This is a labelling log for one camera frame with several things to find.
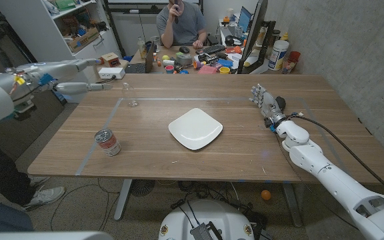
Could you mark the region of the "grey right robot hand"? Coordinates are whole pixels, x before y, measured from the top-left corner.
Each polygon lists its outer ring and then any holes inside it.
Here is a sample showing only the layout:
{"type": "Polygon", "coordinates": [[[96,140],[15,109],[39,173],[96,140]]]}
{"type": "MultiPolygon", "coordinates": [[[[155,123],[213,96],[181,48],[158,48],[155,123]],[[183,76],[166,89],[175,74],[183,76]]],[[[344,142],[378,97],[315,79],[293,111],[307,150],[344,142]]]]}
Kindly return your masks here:
{"type": "Polygon", "coordinates": [[[285,100],[282,97],[274,98],[260,84],[252,86],[251,93],[252,97],[249,100],[260,108],[266,128],[274,127],[276,129],[279,124],[287,119],[283,114],[285,100]]]}

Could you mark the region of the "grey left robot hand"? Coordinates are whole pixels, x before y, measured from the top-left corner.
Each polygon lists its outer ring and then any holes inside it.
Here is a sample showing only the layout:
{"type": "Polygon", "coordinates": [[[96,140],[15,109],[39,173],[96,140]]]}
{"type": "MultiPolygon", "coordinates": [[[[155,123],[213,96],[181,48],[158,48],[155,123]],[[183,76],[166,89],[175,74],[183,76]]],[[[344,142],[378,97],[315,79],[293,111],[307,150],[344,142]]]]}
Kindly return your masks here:
{"type": "Polygon", "coordinates": [[[39,90],[53,89],[64,95],[78,95],[88,91],[112,89],[109,83],[72,82],[76,75],[90,66],[100,64],[99,59],[76,59],[59,62],[30,63],[17,69],[20,74],[38,86],[39,90]]]}

